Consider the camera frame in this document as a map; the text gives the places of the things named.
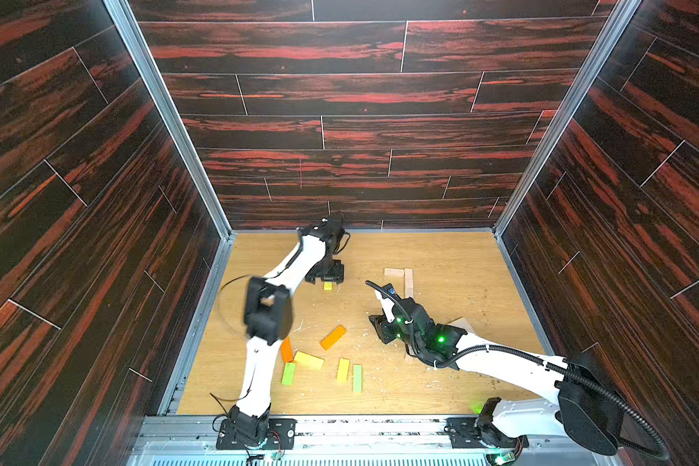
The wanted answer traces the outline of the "natural wood block angled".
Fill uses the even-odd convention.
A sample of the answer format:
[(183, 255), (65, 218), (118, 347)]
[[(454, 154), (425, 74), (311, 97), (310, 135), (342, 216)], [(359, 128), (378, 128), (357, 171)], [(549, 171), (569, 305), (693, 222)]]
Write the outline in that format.
[(458, 318), (457, 320), (453, 320), (452, 322), (449, 322), (449, 325), (462, 328), (466, 330), (468, 333), (474, 333), (473, 327), (468, 322), (468, 320), (466, 320), (466, 318)]

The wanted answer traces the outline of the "natural wood block printed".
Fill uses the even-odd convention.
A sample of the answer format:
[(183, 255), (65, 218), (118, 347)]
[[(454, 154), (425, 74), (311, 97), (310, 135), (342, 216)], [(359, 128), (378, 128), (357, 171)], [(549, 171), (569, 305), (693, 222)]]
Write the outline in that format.
[(388, 276), (388, 277), (401, 277), (401, 278), (403, 278), (405, 276), (405, 270), (398, 269), (398, 268), (384, 268), (384, 275)]

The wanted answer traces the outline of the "natural wood block long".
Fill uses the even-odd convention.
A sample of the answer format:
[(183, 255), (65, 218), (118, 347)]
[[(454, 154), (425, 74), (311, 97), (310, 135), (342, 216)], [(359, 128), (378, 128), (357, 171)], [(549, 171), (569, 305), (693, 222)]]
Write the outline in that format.
[(413, 298), (415, 296), (414, 270), (412, 268), (404, 269), (404, 287), (405, 296)]

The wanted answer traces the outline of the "dark orange block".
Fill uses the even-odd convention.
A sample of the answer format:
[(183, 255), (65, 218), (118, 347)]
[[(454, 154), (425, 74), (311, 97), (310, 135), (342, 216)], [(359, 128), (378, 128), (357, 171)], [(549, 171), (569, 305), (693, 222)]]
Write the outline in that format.
[(294, 361), (294, 352), (289, 337), (283, 340), (280, 351), (284, 363), (291, 363)]

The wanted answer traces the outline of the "yellow block small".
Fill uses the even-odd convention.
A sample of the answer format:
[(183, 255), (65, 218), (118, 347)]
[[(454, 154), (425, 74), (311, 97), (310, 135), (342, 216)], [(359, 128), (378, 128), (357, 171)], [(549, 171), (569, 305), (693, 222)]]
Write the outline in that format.
[(351, 369), (351, 361), (346, 358), (340, 358), (337, 367), (336, 381), (338, 383), (346, 383), (349, 380), (349, 370)]

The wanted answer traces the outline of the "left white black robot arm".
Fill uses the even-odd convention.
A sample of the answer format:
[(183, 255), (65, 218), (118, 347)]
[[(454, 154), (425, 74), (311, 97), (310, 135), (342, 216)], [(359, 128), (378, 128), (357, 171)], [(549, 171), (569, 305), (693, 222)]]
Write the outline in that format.
[(218, 450), (256, 450), (268, 438), (271, 386), (278, 355), (293, 326), (292, 299), (301, 283), (343, 283), (341, 252), (344, 216), (331, 214), (297, 229), (298, 242), (266, 276), (252, 276), (247, 286), (244, 324), (247, 359), (241, 394), (221, 420)]

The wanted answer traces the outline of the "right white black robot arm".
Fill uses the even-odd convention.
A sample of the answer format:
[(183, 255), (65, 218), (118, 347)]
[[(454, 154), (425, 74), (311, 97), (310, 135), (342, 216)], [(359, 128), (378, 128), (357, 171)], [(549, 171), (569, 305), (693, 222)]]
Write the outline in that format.
[(530, 435), (553, 435), (602, 456), (626, 448), (669, 459), (657, 430), (590, 356), (569, 360), (499, 345), (463, 327), (435, 322), (414, 299), (400, 298), (390, 283), (367, 285), (382, 304), (382, 314), (369, 320), (384, 344), (399, 340), (409, 356), (436, 370), (477, 373), (536, 394), (525, 402), (487, 399), (475, 424), (476, 438), (483, 444), (515, 452)]

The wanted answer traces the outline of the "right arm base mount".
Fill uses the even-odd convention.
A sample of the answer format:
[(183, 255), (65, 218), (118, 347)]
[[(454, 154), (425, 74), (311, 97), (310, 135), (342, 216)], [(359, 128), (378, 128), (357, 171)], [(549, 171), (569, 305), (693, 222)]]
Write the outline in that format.
[(491, 416), (448, 417), (444, 432), (454, 449), (522, 450), (529, 446), (525, 436), (508, 437), (494, 425)]

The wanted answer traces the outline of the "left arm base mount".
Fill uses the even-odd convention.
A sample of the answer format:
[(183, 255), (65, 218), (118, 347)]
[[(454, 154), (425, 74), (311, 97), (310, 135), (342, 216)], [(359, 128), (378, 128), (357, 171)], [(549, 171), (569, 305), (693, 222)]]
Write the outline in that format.
[(224, 419), (217, 433), (217, 450), (292, 450), (297, 420), (277, 419)]

